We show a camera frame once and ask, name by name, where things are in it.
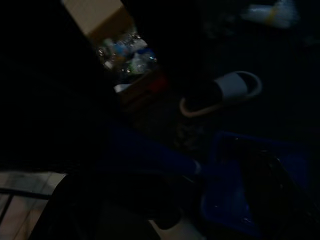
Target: black object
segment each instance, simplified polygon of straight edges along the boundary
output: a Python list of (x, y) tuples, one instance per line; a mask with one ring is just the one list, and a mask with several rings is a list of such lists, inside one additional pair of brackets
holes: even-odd
[(271, 152), (236, 139), (245, 197), (267, 239), (319, 239), (320, 211)]
[(66, 176), (45, 206), (30, 240), (158, 240), (148, 220), (170, 228), (181, 215), (158, 176)]
[(113, 75), (61, 1), (7, 2), (3, 8), (9, 18), (1, 20), (9, 24), (3, 24), (0, 51), (0, 169), (90, 168), (108, 137), (107, 119), (128, 124)]

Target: slipper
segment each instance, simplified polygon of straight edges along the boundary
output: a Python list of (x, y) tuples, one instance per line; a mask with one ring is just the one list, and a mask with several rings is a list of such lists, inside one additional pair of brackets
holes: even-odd
[[(252, 90), (249, 90), (246, 82), (239, 74), (252, 77), (252, 79), (255, 81), (255, 87)], [(221, 89), (222, 101), (198, 111), (189, 111), (186, 108), (186, 99), (183, 98), (180, 101), (179, 107), (181, 113), (185, 117), (194, 118), (211, 113), (226, 106), (245, 102), (259, 95), (262, 91), (262, 83), (260, 78), (247, 71), (234, 71), (215, 79), (214, 82), (217, 83)]]

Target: blue plastic basket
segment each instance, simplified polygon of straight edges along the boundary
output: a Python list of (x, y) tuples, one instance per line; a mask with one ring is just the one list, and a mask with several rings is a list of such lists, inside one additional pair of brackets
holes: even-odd
[[(229, 132), (221, 132), (214, 138), (209, 163), (204, 171), (207, 188), (201, 202), (202, 214), (209, 221), (260, 237), (261, 234), (252, 220), (245, 198), (238, 160), (229, 154), (233, 149), (234, 138), (254, 141), (254, 144), (274, 153), (290, 177), (302, 188), (308, 185), (306, 159), (309, 152), (302, 145)], [(220, 163), (217, 161), (217, 156), (219, 159), (224, 157), (228, 159)]]

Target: clutter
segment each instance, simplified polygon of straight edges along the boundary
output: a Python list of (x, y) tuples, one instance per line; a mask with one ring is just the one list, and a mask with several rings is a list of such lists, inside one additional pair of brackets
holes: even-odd
[(279, 29), (288, 29), (300, 19), (293, 0), (278, 0), (273, 6), (252, 4), (241, 17)]
[(105, 39), (96, 52), (104, 67), (117, 74), (116, 86), (131, 84), (157, 66), (155, 54), (135, 28), (117, 40)]

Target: wall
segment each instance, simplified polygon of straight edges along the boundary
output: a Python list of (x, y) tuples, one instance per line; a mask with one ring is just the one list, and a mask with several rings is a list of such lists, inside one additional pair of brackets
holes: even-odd
[(120, 0), (64, 0), (63, 3), (85, 35), (122, 7)]

